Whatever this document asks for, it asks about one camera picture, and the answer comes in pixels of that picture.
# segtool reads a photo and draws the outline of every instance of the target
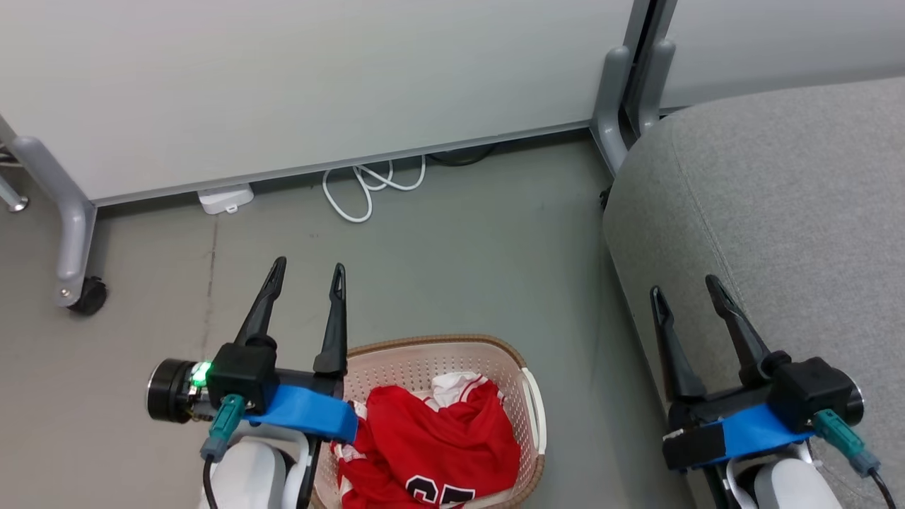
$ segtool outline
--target black wheel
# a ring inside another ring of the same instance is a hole
[[[69,306],[70,311],[84,316],[92,316],[107,301],[107,285],[96,275],[86,277],[81,285],[81,296],[75,304]]]

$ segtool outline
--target blue tape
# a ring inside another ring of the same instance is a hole
[[[287,427],[324,440],[348,443],[355,441],[358,431],[358,418],[348,403],[292,385],[280,385],[277,388],[266,414],[245,414],[245,420]]]
[[[814,431],[793,433],[773,415],[767,404],[745,408],[723,420],[708,426],[723,426],[726,455],[709,461],[711,465],[733,457],[762,453],[814,436]]]

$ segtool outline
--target furniture leg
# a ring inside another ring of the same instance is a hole
[[[39,139],[17,136],[10,147],[60,210],[62,235],[54,301],[81,314],[94,314],[107,299],[100,278],[85,277],[97,208]]]
[[[613,176],[628,153],[619,129],[619,108],[631,68],[632,56],[628,47],[619,46],[606,54],[594,117],[591,119],[591,134]]]
[[[658,41],[651,49],[647,73],[638,93],[637,117],[634,120],[640,134],[644,134],[660,120],[660,98],[666,87],[666,77],[670,73],[672,56],[676,45],[665,39]]]
[[[21,212],[28,206],[28,198],[15,192],[9,182],[0,177],[0,198],[9,206],[10,212]]]

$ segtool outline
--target black cable on floor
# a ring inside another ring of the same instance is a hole
[[[892,500],[892,493],[890,493],[890,488],[886,486],[886,483],[883,482],[883,478],[880,477],[880,472],[877,472],[876,468],[872,468],[870,471],[871,478],[873,482],[877,484],[877,487],[880,488],[880,493],[883,495],[883,500],[886,501],[887,507],[890,509],[896,509],[896,503]]]
[[[433,161],[439,165],[443,165],[443,166],[452,166],[452,167],[468,166],[468,165],[474,164],[476,162],[482,161],[485,158],[487,158],[487,156],[492,154],[493,151],[496,150],[499,145],[500,145],[499,143],[494,143],[493,145],[490,145],[489,147],[487,147],[481,154],[478,154],[477,156],[470,158],[470,159],[462,159],[462,160],[456,161],[456,160],[451,160],[451,159],[438,158],[435,154],[427,154],[427,158],[430,159],[431,161]]]
[[[203,473],[202,483],[205,485],[205,498],[207,499],[207,505],[210,506],[211,509],[217,509],[217,501],[214,500],[214,489],[211,487],[211,464],[214,462],[214,459],[210,456],[205,460],[205,471]]]

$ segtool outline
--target white plastic basket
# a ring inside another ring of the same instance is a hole
[[[453,371],[487,376],[506,398],[503,409],[521,446],[519,476],[512,489],[472,500],[465,507],[516,507],[534,491],[544,470],[547,420],[538,383],[519,353],[491,336],[424,336],[386,341],[348,353],[345,398],[366,401],[371,389],[398,385],[415,393],[430,392],[433,377]],[[336,458],[321,454],[314,480],[316,507],[339,509]]]

